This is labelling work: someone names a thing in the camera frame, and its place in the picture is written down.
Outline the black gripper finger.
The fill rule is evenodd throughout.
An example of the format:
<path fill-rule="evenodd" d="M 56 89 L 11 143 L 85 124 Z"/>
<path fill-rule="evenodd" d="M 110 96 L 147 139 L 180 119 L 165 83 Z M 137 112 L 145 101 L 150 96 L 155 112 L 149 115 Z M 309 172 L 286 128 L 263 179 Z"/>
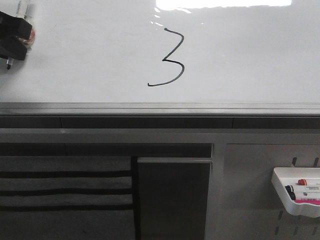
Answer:
<path fill-rule="evenodd" d="M 27 47 L 19 39 L 28 40 L 32 25 L 25 19 L 0 12 L 0 57 L 24 61 Z"/>

